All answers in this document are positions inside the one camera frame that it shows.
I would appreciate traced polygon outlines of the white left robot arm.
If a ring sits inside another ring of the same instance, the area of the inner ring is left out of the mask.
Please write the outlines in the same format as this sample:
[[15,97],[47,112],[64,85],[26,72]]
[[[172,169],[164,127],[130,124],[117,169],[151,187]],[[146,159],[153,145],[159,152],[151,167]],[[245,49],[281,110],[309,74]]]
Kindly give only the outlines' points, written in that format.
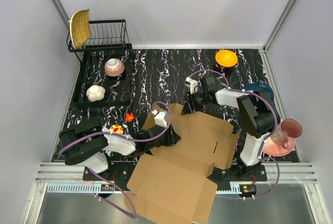
[[155,147],[174,146],[181,137],[172,126],[168,128],[154,125],[147,130],[140,130],[134,137],[120,134],[103,127],[100,123],[84,123],[61,131],[59,155],[68,166],[81,164],[89,167],[100,180],[107,180],[112,175],[104,152],[118,153],[124,157],[139,157],[150,153]]

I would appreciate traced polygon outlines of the brown cardboard box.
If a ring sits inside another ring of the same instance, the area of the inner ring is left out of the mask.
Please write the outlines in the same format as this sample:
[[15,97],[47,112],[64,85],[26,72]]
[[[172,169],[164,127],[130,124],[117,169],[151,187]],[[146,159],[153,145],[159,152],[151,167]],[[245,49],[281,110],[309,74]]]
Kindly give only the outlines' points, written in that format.
[[207,223],[217,191],[209,176],[214,168],[231,166],[239,134],[223,119],[202,112],[181,115],[177,103],[170,109],[180,140],[139,158],[124,203],[155,223]]

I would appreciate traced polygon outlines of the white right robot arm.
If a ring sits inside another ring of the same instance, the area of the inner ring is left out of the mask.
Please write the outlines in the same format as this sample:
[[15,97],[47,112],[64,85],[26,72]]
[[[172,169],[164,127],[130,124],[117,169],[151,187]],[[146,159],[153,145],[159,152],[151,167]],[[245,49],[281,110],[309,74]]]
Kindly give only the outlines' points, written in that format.
[[249,180],[259,170],[266,139],[280,123],[280,116],[265,89],[254,91],[220,88],[217,80],[202,77],[199,81],[187,77],[189,92],[184,94],[182,115],[199,111],[206,104],[228,105],[239,109],[247,133],[234,172],[241,180]]

